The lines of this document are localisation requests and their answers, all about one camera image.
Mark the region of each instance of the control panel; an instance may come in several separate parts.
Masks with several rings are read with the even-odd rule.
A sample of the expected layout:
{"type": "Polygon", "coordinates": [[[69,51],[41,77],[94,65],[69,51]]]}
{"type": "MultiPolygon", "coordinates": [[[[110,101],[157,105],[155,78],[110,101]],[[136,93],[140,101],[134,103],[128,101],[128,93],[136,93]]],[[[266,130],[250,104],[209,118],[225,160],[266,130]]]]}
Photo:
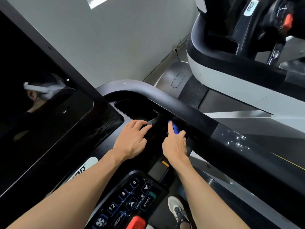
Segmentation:
{"type": "Polygon", "coordinates": [[[85,229],[126,228],[137,217],[147,222],[167,194],[147,174],[132,171],[102,200],[85,229]]]}

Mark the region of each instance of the white logo sticker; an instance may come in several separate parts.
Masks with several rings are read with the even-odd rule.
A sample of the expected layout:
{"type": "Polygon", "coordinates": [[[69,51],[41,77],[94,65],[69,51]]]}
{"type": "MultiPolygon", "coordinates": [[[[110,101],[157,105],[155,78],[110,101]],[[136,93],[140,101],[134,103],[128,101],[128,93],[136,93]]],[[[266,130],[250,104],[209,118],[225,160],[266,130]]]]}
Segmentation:
{"type": "Polygon", "coordinates": [[[70,181],[75,176],[79,175],[80,173],[84,172],[86,169],[89,169],[91,166],[96,164],[98,162],[98,159],[95,157],[89,158],[84,164],[81,165],[81,167],[72,175],[72,177],[69,178],[68,181],[70,181]]]}
{"type": "Polygon", "coordinates": [[[244,12],[244,15],[249,17],[253,14],[255,8],[257,7],[258,0],[252,0],[249,5],[246,8],[246,11],[244,12]]]}

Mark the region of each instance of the red emergency stop button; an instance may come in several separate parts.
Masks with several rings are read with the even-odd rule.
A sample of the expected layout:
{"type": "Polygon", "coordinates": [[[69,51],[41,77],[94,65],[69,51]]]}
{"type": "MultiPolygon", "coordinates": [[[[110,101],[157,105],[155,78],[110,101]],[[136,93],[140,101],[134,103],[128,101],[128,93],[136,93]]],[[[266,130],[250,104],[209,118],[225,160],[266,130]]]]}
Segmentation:
{"type": "Polygon", "coordinates": [[[145,229],[146,222],[140,216],[134,216],[126,229],[145,229]]]}
{"type": "Polygon", "coordinates": [[[292,14],[287,14],[283,23],[283,28],[285,28],[286,30],[290,30],[292,27],[292,22],[293,22],[292,14]]]}

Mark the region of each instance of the person's right hand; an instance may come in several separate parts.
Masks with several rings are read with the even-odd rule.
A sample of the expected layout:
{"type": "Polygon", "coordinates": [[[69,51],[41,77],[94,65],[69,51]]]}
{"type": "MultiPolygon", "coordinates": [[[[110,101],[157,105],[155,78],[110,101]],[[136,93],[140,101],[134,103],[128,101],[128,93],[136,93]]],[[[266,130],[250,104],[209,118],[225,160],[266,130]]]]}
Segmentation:
{"type": "Polygon", "coordinates": [[[175,134],[173,123],[168,123],[168,137],[164,139],[162,144],[163,154],[168,159],[170,164],[176,168],[179,162],[187,160],[186,156],[186,138],[185,131],[175,134]]]}

